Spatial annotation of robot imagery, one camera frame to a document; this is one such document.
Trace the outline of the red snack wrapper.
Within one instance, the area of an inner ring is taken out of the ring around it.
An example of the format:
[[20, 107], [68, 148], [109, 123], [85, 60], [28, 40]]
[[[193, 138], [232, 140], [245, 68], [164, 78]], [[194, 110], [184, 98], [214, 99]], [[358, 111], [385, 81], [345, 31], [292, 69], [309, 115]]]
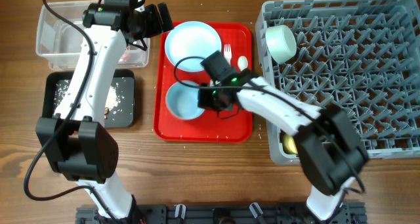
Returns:
[[123, 53], [122, 57], [120, 58], [120, 62], [129, 62], [130, 60], [130, 54], [129, 53]]

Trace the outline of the light blue bowl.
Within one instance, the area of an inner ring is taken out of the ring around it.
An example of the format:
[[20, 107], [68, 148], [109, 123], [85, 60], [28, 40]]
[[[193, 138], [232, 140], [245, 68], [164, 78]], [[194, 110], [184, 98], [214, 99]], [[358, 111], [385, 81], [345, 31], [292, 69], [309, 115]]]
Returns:
[[165, 102], [170, 113], [180, 120], [193, 120], [204, 113], [198, 106], [198, 84], [193, 81], [176, 82], [170, 86]]

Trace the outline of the food scraps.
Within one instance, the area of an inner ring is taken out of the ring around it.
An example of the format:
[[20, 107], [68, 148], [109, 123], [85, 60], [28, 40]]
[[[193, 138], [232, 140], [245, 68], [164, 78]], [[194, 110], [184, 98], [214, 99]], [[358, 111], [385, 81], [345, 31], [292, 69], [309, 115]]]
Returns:
[[[56, 83], [56, 89], [54, 92], [54, 99], [53, 99], [53, 112], [55, 112], [56, 108], [61, 103], [62, 99], [64, 98], [66, 91], [70, 85], [69, 79], [59, 80]], [[116, 108], [119, 103], [121, 102], [121, 97], [117, 95], [117, 87], [119, 83], [116, 83], [116, 86], [110, 86], [108, 97], [106, 99], [105, 110], [104, 110], [104, 119], [107, 120], [109, 114], [112, 113], [112, 110]]]

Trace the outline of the green bowl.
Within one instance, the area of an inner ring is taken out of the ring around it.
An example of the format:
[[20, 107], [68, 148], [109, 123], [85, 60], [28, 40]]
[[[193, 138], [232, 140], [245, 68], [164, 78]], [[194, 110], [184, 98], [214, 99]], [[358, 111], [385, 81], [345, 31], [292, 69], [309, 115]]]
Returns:
[[266, 44], [272, 58], [283, 64], [297, 52], [297, 43], [291, 29], [286, 25], [272, 26], [266, 30]]

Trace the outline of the yellow plastic cup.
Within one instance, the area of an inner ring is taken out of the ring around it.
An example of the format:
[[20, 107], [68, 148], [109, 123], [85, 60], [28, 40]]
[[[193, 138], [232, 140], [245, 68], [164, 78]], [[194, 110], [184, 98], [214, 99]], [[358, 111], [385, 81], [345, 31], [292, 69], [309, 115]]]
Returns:
[[284, 152], [286, 154], [298, 155], [297, 147], [295, 145], [295, 141], [292, 136], [287, 135], [287, 134], [283, 135], [282, 144], [283, 144]]

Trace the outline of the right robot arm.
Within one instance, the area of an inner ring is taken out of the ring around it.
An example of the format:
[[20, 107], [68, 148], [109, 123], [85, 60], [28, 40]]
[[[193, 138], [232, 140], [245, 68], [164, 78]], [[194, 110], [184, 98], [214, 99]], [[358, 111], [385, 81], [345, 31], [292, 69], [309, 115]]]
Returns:
[[199, 101], [213, 109], [237, 104], [292, 137], [302, 170], [312, 185], [306, 206], [318, 220], [333, 217], [353, 182], [359, 184], [361, 194], [365, 193], [359, 174], [369, 155], [339, 106], [307, 104], [256, 76], [234, 76], [214, 85], [202, 83]]

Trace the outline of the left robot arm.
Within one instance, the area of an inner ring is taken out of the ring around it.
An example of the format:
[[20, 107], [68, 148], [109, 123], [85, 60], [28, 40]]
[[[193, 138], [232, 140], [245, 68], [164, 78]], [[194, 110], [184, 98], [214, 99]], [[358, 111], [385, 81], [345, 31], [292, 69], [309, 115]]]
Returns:
[[172, 30], [173, 21], [165, 3], [98, 0], [84, 11], [82, 22], [83, 43], [66, 95], [36, 126], [39, 155], [89, 193], [101, 222], [142, 223], [134, 196], [116, 172], [119, 149], [104, 128], [106, 99], [126, 48], [146, 50], [146, 39]]

